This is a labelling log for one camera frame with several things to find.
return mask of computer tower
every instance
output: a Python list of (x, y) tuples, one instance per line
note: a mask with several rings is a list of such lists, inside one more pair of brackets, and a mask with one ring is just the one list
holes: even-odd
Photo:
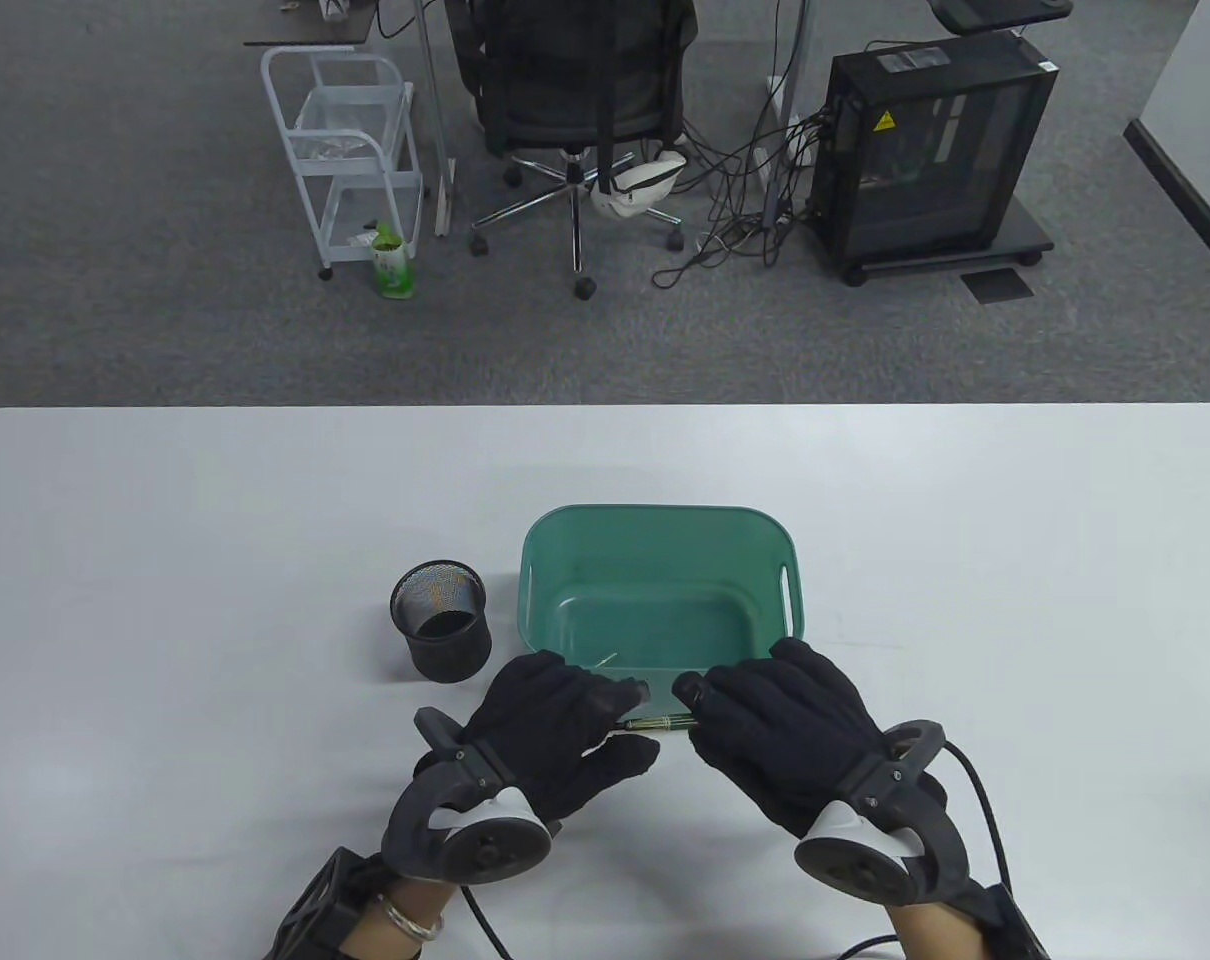
[(837, 270), (985, 251), (1056, 75), (1010, 31), (835, 58), (806, 212)]

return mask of gold pen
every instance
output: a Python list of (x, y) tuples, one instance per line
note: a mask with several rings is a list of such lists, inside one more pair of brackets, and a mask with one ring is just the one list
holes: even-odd
[(698, 722), (692, 713), (672, 713), (666, 717), (638, 717), (628, 722), (613, 724), (613, 730), (629, 732), (658, 732), (663, 730), (688, 730), (697, 728)]

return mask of computer stand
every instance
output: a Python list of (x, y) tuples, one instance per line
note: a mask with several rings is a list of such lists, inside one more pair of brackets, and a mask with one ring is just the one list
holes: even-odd
[(1049, 238), (1049, 234), (1041, 228), (1041, 224), (1036, 223), (1035, 215), (1030, 214), (1027, 207), (1021, 205), (1018, 197), (1010, 197), (997, 238), (985, 251), (953, 251), (851, 266), (843, 270), (841, 280), (848, 287), (862, 287), (872, 276), (924, 274), (928, 270), (949, 270), (970, 264), (986, 264), (986, 261), (1013, 260), (1022, 266), (1035, 266), (1039, 264), (1041, 257), (1053, 248), (1054, 242)]

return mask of wire basket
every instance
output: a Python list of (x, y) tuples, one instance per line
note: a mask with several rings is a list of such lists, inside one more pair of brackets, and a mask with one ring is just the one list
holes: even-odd
[(391, 591), (390, 609), (414, 667), (428, 680), (457, 684), (490, 659), (485, 585), (463, 563), (417, 564)]

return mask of hand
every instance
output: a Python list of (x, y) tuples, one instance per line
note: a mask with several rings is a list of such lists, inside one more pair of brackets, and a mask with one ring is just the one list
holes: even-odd
[[(698, 726), (688, 742), (761, 812), (805, 837), (837, 787), (865, 755), (889, 755), (849, 677), (831, 660), (785, 637), (770, 659), (682, 673), (673, 694)], [(945, 804), (928, 774), (921, 786)]]
[(657, 759), (656, 740), (606, 738), (647, 694), (641, 682), (606, 680), (547, 650), (528, 654), (500, 669), (462, 741), (483, 737), (538, 818), (564, 820), (601, 791), (641, 776)]

